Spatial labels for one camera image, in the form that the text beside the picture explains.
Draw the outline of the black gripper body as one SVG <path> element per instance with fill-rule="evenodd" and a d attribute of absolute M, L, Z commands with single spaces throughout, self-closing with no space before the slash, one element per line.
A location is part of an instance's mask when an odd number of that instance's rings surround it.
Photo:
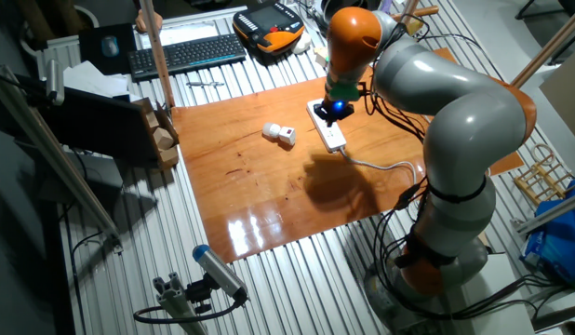
<path fill-rule="evenodd" d="M 349 101 L 346 100 L 324 100 L 323 104 L 331 110 L 331 112 L 334 114 L 334 117 L 338 117 L 337 112 L 341 108 L 347 105 L 352 105 Z"/>

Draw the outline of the operator bare hand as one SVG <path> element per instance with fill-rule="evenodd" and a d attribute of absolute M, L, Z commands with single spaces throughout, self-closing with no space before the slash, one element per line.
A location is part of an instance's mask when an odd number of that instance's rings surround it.
<path fill-rule="evenodd" d="M 161 29 L 162 24 L 163 24 L 163 18 L 158 13 L 154 13 L 154 21 L 156 23 L 157 28 Z M 135 25 L 136 25 L 136 30 L 139 33 L 141 33 L 141 34 L 147 33 L 147 25 L 145 23 L 141 9 L 138 11 L 138 15 L 135 19 Z"/>

